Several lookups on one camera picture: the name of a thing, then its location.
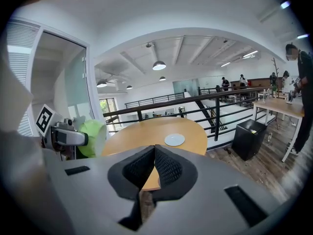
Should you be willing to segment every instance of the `window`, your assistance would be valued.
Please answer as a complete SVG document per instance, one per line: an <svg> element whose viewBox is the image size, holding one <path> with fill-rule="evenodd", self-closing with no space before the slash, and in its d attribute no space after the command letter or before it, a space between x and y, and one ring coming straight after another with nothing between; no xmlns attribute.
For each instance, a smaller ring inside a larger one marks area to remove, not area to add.
<svg viewBox="0 0 313 235"><path fill-rule="evenodd" d="M114 98L106 98L106 99L101 99L100 100L100 107L102 110L102 113L108 113L108 112L115 112L116 111L116 105L115 105L115 100ZM118 116L109 116L106 117L106 121L115 118L113 123L118 123L119 117ZM116 127L121 127L120 124L109 124L107 125L109 131L116 131Z"/></svg>

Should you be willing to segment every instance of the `railing post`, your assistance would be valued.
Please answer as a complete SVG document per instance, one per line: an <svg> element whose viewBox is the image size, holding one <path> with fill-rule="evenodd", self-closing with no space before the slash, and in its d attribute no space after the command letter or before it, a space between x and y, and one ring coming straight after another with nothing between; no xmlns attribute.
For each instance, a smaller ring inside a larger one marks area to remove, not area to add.
<svg viewBox="0 0 313 235"><path fill-rule="evenodd" d="M219 129L220 129L220 99L217 97L215 100L216 104L216 119L215 119L215 137L214 141L217 141L219 139Z"/></svg>
<svg viewBox="0 0 313 235"><path fill-rule="evenodd" d="M137 114L138 114L138 119L139 119L139 121L142 121L142 114L141 114L141 111L137 111Z"/></svg>

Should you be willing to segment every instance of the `black slot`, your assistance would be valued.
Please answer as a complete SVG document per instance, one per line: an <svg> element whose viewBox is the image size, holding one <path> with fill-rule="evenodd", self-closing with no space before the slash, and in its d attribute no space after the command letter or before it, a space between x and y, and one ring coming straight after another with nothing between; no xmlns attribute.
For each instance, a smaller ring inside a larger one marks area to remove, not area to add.
<svg viewBox="0 0 313 235"><path fill-rule="evenodd" d="M267 217L267 215L239 186L229 187L225 189L225 192L250 227L258 224Z"/></svg>
<svg viewBox="0 0 313 235"><path fill-rule="evenodd" d="M80 166L80 167L75 167L75 168L71 168L71 169L66 169L65 173L70 176L70 175L74 175L77 173L81 173L84 171L90 170L90 168L88 166Z"/></svg>

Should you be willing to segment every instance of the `shoe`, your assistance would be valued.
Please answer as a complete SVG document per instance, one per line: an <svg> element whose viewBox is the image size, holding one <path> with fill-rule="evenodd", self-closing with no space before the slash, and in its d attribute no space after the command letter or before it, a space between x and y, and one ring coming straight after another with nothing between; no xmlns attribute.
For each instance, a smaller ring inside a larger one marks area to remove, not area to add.
<svg viewBox="0 0 313 235"><path fill-rule="evenodd" d="M296 151L295 148L292 148L290 154L293 154L293 155L295 155L295 156L298 156L298 155L299 155L299 152Z"/></svg>

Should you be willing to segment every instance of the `desk leg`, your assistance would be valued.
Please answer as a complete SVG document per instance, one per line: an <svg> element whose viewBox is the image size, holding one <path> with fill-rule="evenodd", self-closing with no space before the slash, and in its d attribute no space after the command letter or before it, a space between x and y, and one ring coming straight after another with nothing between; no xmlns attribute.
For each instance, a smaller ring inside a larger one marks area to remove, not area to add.
<svg viewBox="0 0 313 235"><path fill-rule="evenodd" d="M256 113L257 113L258 107L256 105L253 105L253 120L256 121Z"/></svg>
<svg viewBox="0 0 313 235"><path fill-rule="evenodd" d="M266 110L265 125L268 124L269 109Z"/></svg>
<svg viewBox="0 0 313 235"><path fill-rule="evenodd" d="M282 162L285 162L285 160L287 159L289 153L291 152L291 149L293 148L294 142L295 142L295 140L297 139L297 136L298 136L298 133L299 133L299 130L300 130L301 122L302 122L302 118L299 118L297 127L296 127L296 129L295 129L295 132L294 132L294 135L293 135L293 138L292 138L292 141L291 141L291 143L290 143L290 146L289 146L289 148L288 148L286 154L284 155L284 157L283 157L283 159L282 159Z"/></svg>

